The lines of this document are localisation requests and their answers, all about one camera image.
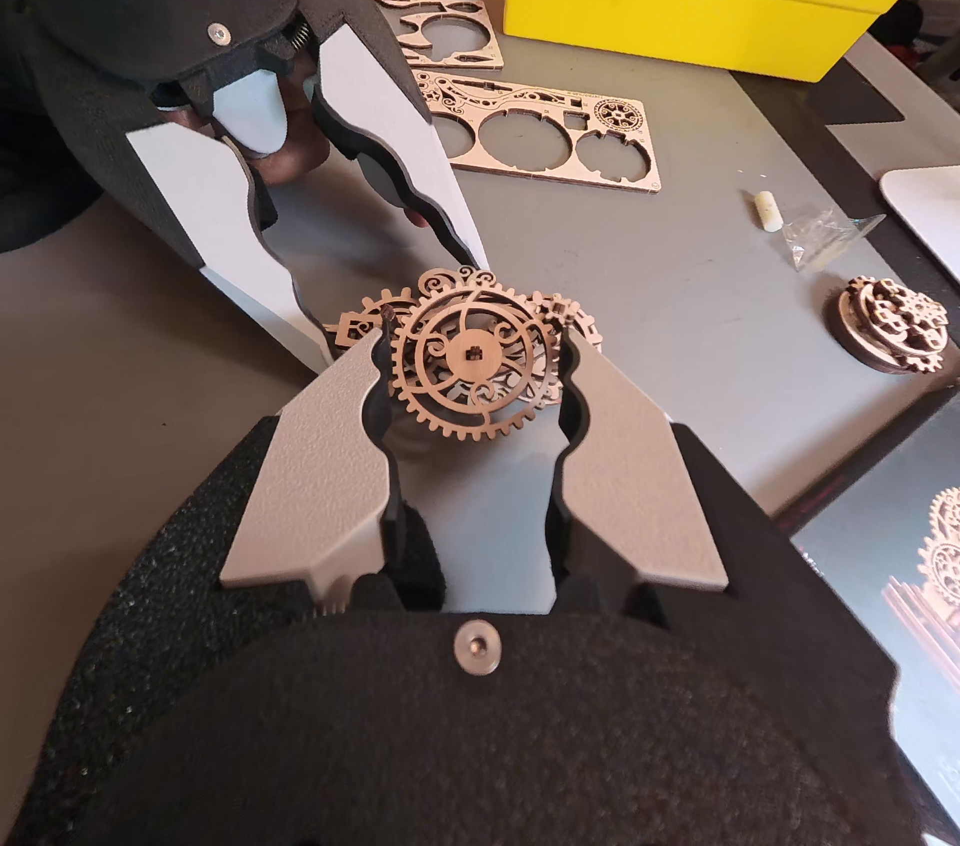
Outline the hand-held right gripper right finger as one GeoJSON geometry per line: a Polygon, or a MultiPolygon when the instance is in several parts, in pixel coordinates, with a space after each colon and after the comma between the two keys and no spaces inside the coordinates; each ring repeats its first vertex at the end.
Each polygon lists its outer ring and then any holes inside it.
{"type": "Polygon", "coordinates": [[[666,414],[580,332],[560,340],[551,567],[625,611],[641,586],[721,592],[728,575],[666,414]]]}

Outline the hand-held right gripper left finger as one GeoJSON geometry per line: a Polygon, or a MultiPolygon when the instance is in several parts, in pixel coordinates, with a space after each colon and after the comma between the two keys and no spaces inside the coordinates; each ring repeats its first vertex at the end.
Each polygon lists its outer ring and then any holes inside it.
{"type": "Polygon", "coordinates": [[[359,577],[386,570],[418,600],[421,519],[384,443],[390,339],[366,336],[281,410],[222,565],[224,588],[302,582],[319,610],[344,610],[359,577]]]}

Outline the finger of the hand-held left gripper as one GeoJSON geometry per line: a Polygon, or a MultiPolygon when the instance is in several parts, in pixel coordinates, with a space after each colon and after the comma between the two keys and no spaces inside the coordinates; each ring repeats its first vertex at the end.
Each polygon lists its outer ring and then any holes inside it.
{"type": "Polygon", "coordinates": [[[426,219],[459,263],[489,267],[430,113],[419,111],[347,24],[319,45],[312,103],[329,141],[345,156],[378,163],[401,204],[426,219]]]}
{"type": "Polygon", "coordinates": [[[263,242],[255,183],[229,142],[171,122],[126,135],[201,259],[200,272],[313,372],[332,355],[292,276],[263,242]]]}

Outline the wooden clock model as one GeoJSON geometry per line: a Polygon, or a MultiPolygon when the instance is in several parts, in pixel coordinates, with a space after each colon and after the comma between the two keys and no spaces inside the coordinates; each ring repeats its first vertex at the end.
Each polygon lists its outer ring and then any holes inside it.
{"type": "MultiPolygon", "coordinates": [[[[323,328],[332,337],[335,351],[344,352],[364,338],[373,327],[381,325],[382,311],[387,307],[394,312],[395,327],[398,327],[418,304],[419,299],[426,294],[424,282],[427,276],[436,274],[442,277],[451,276],[455,282],[460,282],[466,280],[470,273],[483,271],[486,270],[476,270],[470,266],[462,266],[457,270],[442,268],[429,270],[420,276],[416,287],[417,293],[409,287],[398,292],[385,288],[378,298],[364,298],[359,311],[342,312],[335,324],[326,324],[323,328]]],[[[494,281],[499,282],[492,272],[486,272],[491,273],[494,281]]],[[[602,350],[603,338],[594,317],[584,311],[578,301],[566,298],[559,293],[540,291],[534,291],[527,297],[534,301],[546,322],[557,329],[559,336],[568,327],[583,335],[597,351],[602,350]]]]}

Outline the large wooden gear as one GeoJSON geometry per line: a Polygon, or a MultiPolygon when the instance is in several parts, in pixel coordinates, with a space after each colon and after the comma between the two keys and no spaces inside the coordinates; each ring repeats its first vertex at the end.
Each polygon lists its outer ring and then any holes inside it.
{"type": "Polygon", "coordinates": [[[392,387],[416,421],[480,442],[559,403],[560,336],[533,300],[486,271],[423,287],[391,338],[392,387]]]}

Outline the short wooden part sheet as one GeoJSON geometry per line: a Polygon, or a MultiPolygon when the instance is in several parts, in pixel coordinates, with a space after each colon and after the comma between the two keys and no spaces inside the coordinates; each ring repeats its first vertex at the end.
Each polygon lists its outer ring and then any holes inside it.
{"type": "Polygon", "coordinates": [[[414,69],[501,70],[502,54],[481,0],[373,0],[414,69]]]}

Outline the long wooden part sheet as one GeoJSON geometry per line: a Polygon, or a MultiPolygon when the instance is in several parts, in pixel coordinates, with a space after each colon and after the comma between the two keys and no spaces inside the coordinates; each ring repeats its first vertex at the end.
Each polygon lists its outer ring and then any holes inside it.
{"type": "Polygon", "coordinates": [[[448,157],[456,169],[648,194],[662,190],[649,121],[640,99],[425,69],[415,70],[414,80],[435,118],[457,122],[470,135],[470,147],[460,156],[448,157]],[[481,130],[486,123],[510,115],[531,118],[554,128],[565,146],[562,162],[544,170],[532,170],[505,163],[493,155],[481,141],[481,130]],[[639,153],[645,166],[643,176],[605,178],[600,170],[583,162],[579,152],[581,142],[609,136],[639,153]]]}

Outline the black model kit box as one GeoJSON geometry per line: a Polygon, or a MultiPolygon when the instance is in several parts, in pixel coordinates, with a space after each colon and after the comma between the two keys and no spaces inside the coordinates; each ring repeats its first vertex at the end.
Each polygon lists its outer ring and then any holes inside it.
{"type": "Polygon", "coordinates": [[[958,844],[958,384],[928,393],[774,519],[898,668],[892,729],[934,843],[958,844]]]}

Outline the small round wooden gear model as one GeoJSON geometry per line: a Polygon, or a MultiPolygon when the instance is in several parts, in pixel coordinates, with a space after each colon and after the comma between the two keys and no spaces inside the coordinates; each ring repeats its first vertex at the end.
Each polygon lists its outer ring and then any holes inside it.
{"type": "Polygon", "coordinates": [[[834,338],[863,364],[888,374],[939,372],[949,343],[941,302],[890,278],[858,276],[825,306],[834,338]]]}

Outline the clear plastic bag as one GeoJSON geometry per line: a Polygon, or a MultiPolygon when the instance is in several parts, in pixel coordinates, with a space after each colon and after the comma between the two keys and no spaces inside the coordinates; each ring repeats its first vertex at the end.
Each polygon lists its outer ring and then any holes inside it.
{"type": "Polygon", "coordinates": [[[885,218],[884,214],[850,218],[832,207],[808,211],[785,222],[781,233],[796,270],[802,274],[819,273],[872,233],[885,218]]]}

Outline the white rounded pad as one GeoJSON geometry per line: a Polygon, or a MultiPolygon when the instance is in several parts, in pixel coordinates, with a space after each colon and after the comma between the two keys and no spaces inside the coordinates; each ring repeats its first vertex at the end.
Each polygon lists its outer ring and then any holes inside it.
{"type": "Polygon", "coordinates": [[[949,276],[959,282],[959,165],[891,170],[879,190],[949,276]]]}

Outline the dark chair legs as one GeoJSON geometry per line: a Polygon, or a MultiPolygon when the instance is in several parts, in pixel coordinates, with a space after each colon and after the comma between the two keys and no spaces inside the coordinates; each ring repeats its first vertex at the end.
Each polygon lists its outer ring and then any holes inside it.
{"type": "Polygon", "coordinates": [[[958,43],[958,0],[897,0],[868,30],[878,44],[927,82],[922,66],[958,43]]]}

